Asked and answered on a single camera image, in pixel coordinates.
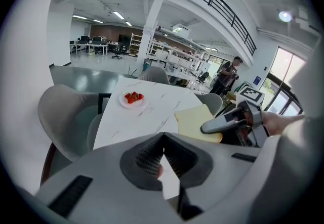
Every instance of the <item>marble table top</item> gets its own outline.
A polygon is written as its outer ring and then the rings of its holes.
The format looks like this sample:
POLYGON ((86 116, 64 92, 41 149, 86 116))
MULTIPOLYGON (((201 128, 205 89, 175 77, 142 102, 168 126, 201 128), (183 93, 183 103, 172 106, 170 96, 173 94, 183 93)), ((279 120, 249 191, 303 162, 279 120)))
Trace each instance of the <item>marble table top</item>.
MULTIPOLYGON (((174 113, 201 104, 188 88, 121 78, 102 116, 94 149, 151 133, 178 133, 178 122, 174 113), (129 110, 120 104, 119 96, 123 92, 133 91, 145 96, 148 100, 146 108, 129 110)), ((164 173, 159 180, 163 183, 164 197, 169 199, 179 194, 179 180, 165 157, 162 158, 161 165, 164 173)))

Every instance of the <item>yellow notepad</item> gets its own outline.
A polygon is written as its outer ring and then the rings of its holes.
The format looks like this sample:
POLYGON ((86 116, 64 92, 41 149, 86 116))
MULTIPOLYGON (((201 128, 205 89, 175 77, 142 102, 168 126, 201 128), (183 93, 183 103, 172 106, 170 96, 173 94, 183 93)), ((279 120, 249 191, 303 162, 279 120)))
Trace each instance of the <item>yellow notepad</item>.
POLYGON ((202 141, 221 142, 223 137, 221 133, 204 134, 200 131, 200 126, 203 123, 213 119, 206 105, 178 111, 175 113, 175 117, 178 121, 179 134, 202 141))

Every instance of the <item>white table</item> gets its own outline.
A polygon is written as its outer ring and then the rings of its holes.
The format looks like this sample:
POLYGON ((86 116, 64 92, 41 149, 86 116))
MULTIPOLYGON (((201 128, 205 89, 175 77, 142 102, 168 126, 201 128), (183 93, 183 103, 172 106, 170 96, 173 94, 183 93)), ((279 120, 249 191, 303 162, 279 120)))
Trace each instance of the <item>white table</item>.
MULTIPOLYGON (((94 149, 151 133, 178 133, 178 122, 174 113, 201 104, 196 95, 187 88, 121 78, 102 116, 94 149), (148 100, 149 104, 145 109, 128 110, 120 104, 120 94, 133 91, 142 93, 148 100)), ((162 158, 161 165, 164 172, 159 180, 163 183, 164 198, 169 199, 179 194, 179 179, 165 157, 162 158)))
POLYGON ((81 51, 81 45, 84 45, 85 46, 85 44, 70 44, 70 48, 72 46, 75 46, 75 53, 77 54, 77 47, 80 46, 80 51, 81 51))
POLYGON ((102 55, 104 55, 105 48, 106 48, 106 55, 107 55, 107 50, 108 50, 108 45, 107 44, 91 44, 91 43, 88 43, 88 44, 85 44, 85 46, 88 46, 89 47, 89 54, 90 54, 90 46, 93 46, 93 47, 103 47, 102 48, 102 55))
POLYGON ((175 70, 173 72, 170 72, 170 71, 165 70, 165 72, 166 72, 166 74, 168 76, 174 76, 174 77, 186 79, 186 80, 189 80, 189 81, 194 81, 195 80, 195 77, 194 76, 187 75, 187 74, 182 73, 182 72, 180 72, 178 70, 175 70))
POLYGON ((107 45, 114 45, 114 46, 116 46, 116 50, 117 51, 119 49, 119 44, 118 43, 107 43, 107 45))
POLYGON ((201 94, 208 94, 211 91, 211 88, 208 88, 205 85, 201 85, 198 82, 193 83, 192 85, 188 85, 188 88, 191 87, 195 90, 198 90, 201 94))

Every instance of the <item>glass door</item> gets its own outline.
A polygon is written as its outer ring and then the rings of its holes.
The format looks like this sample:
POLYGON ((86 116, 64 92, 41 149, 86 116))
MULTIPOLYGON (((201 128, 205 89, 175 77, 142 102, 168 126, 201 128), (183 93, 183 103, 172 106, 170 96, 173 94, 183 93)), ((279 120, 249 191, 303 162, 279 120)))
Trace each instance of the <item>glass door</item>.
POLYGON ((269 78, 266 78, 263 82, 263 85, 260 88, 260 91, 265 94, 264 100, 262 102, 262 110, 265 110, 265 108, 270 104, 271 100, 273 99, 275 93, 278 91, 279 86, 270 80, 269 78))
POLYGON ((289 96, 287 96, 283 91, 280 91, 277 96, 272 100, 270 106, 266 109, 267 112, 280 114, 281 110, 287 104, 289 96))
POLYGON ((298 115, 300 111, 301 111, 301 108, 295 102, 291 102, 288 105, 287 109, 284 111, 283 115, 295 116, 295 115, 298 115))

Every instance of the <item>chair back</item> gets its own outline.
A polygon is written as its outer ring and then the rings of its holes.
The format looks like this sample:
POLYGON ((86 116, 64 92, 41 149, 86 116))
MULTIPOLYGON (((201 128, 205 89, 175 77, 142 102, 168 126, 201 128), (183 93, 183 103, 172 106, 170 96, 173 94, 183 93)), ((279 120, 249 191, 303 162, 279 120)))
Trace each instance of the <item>chair back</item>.
POLYGON ((149 67, 137 79, 155 82, 155 83, 161 83, 161 84, 170 84, 168 75, 163 69, 159 67, 149 67))
POLYGON ((221 109, 223 105, 222 98, 217 94, 205 94, 205 95, 196 95, 198 99, 205 105, 207 105, 208 109, 215 117, 218 111, 221 109))
POLYGON ((97 104, 97 93, 81 93, 62 84, 48 88, 39 100, 40 123, 56 148, 72 162, 88 151, 87 134, 97 104))

